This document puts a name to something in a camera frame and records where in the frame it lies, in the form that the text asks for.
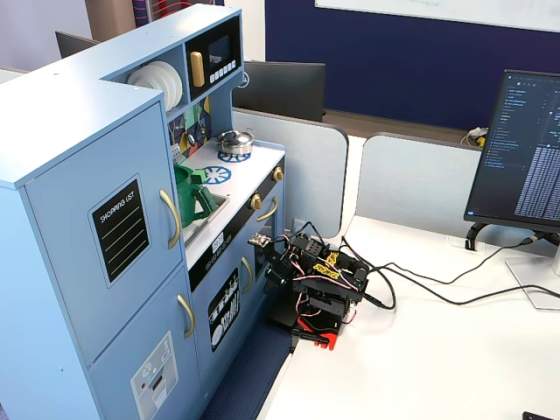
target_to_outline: toy kitchen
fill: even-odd
[[[0,87],[10,420],[201,415],[265,298],[248,240],[284,232],[242,57],[241,11],[195,5]]]

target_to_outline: desk divider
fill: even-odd
[[[379,133],[364,144],[356,215],[378,221],[465,237],[463,220],[480,149],[419,137]],[[478,239],[515,245],[531,231],[489,226]],[[523,250],[553,256],[545,241]]]
[[[348,136],[329,124],[234,108],[234,129],[286,148],[285,226],[312,221],[325,238],[340,230]]]

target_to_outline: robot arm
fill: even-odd
[[[283,252],[276,250],[279,242]],[[365,293],[369,267],[306,234],[297,235],[293,242],[255,234],[248,243],[261,249],[269,263],[265,292],[287,287],[297,295],[292,337],[315,340],[316,345],[333,350],[351,305],[369,300]]]

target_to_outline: navy blue wall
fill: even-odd
[[[325,62],[325,107],[368,116],[487,126],[503,70],[560,73],[559,46],[560,33],[266,0],[267,60]]]

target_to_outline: blue carpet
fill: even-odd
[[[0,404],[0,420],[9,420],[1,404]]]
[[[290,352],[291,334],[264,319],[256,322],[202,420],[253,420]]]

